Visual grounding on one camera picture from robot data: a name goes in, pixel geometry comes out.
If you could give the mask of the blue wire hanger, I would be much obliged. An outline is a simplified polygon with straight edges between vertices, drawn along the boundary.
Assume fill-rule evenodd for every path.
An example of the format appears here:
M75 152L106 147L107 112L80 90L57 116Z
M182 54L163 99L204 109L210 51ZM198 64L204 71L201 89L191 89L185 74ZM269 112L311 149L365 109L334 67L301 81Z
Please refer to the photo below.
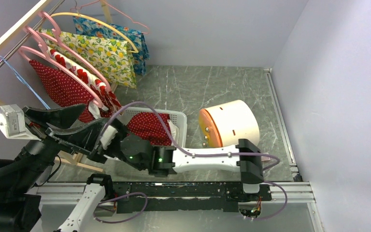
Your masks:
M14 73L15 77L25 85L30 92L40 101L40 103L44 106L45 109L51 109L51 107L47 104L47 102L35 91L35 89L20 75L20 73L5 59L3 56L0 56L1 61L3 61Z

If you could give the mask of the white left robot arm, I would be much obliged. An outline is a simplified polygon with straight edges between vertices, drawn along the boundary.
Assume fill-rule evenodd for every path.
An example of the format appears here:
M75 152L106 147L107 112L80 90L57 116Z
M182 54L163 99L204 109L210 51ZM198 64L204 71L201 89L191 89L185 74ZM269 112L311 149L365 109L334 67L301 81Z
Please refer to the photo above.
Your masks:
M41 217L41 197L29 190L60 151L105 161L97 154L107 119L75 127L83 108L83 104L58 109L0 106L0 131L8 139L28 141L15 159L0 159L0 232L29 232L34 227Z

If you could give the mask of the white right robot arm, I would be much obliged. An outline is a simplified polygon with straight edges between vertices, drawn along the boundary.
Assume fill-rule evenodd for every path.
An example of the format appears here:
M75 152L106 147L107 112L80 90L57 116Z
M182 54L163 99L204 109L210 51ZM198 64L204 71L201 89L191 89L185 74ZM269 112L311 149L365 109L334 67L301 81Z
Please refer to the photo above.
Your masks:
M183 148L151 145L129 134L119 120L105 123L94 143L93 155L115 157L150 175L167 177L193 170L224 170L239 173L242 196L253 200L264 181L260 150L248 139L218 148Z

